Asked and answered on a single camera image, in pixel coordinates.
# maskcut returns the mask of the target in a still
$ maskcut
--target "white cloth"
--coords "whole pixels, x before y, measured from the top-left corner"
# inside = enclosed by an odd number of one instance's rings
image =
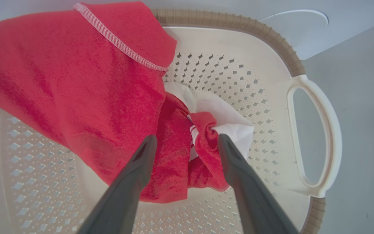
[[[209,112],[216,119],[217,124],[213,128],[218,134],[226,134],[238,148],[245,159],[248,158],[251,147],[254,125],[239,114],[231,105],[211,92],[192,91],[187,86],[176,82],[164,83],[165,91],[180,99],[190,113],[202,111]],[[190,128],[195,145],[199,134],[195,126]],[[197,157],[194,148],[191,149],[190,160]]]

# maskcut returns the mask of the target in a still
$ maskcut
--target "white handle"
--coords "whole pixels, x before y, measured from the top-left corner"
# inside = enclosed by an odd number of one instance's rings
[[[325,192],[333,185],[337,177],[342,160],[343,147],[340,124],[337,114],[324,92],[314,82],[310,81],[306,75],[293,78],[292,86],[288,92],[288,99],[292,99],[293,93],[298,88],[303,89],[313,101],[321,118],[326,142],[325,163],[319,181],[313,184],[307,179],[301,158],[297,159],[298,170],[302,172],[300,173],[300,179],[307,186],[309,195],[324,198]],[[297,139],[296,129],[293,130],[293,135]]]

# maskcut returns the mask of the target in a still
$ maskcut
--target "red and white cloth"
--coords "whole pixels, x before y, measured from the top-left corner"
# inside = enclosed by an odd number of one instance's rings
[[[69,148],[109,185],[143,139],[156,135],[143,201],[185,199],[190,187],[226,189],[218,133],[243,142],[246,155],[251,138],[233,129],[251,124],[218,116],[204,105],[214,96],[164,87],[176,41],[141,2],[74,9],[0,22],[0,108]],[[190,160],[192,144],[198,156]]]

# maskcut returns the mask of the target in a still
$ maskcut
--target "beige laundry basket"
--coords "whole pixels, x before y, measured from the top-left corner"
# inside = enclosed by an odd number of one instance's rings
[[[336,114],[305,76],[292,47],[250,18],[213,12],[153,10],[178,41],[164,81],[214,92],[255,125],[248,163],[301,233],[316,234],[325,192],[341,161]],[[325,167],[318,183],[304,175],[292,94],[304,89],[326,134]],[[74,233],[107,189],[67,148],[0,110],[0,234]],[[134,234],[243,233],[232,189],[189,189],[188,199],[140,202]]]

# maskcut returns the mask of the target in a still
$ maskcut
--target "brown ribbed rim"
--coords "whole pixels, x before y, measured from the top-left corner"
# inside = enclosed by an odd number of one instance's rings
[[[305,69],[297,53],[285,39],[269,26],[241,15],[216,12],[152,9],[162,26],[184,26],[200,28],[219,28],[250,34],[271,46],[282,58],[292,77],[305,74]],[[302,234],[317,234],[325,213],[325,198],[311,197],[307,219]]]

